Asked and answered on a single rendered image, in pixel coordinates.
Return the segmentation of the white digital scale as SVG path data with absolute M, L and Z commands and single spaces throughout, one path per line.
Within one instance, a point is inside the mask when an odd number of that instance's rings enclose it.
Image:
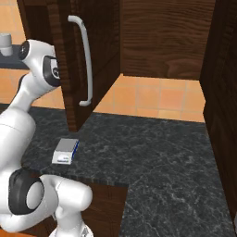
M 70 165 L 78 149 L 78 139 L 61 138 L 52 158 L 53 164 Z

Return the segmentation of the dark wood cabinet door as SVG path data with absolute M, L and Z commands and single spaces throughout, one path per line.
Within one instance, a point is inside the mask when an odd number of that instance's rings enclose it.
M 78 131 L 120 74 L 119 0 L 17 0 L 25 36 L 55 47 L 70 131 Z M 81 30 L 88 34 L 93 98 L 88 106 L 87 73 Z

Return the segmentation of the dark wood tall cabinet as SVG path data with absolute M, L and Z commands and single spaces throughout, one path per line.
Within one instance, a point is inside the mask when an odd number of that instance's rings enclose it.
M 200 84 L 206 128 L 237 229 L 237 0 L 216 0 Z

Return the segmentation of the grey cylindrical container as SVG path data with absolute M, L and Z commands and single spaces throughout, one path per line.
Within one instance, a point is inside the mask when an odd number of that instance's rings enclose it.
M 0 53 L 3 56 L 12 56 L 12 38 L 10 33 L 0 33 Z

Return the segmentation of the dark wood wall cabinet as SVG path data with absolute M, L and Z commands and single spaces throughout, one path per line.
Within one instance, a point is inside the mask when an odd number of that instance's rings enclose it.
M 121 0 L 121 72 L 197 81 L 215 0 Z

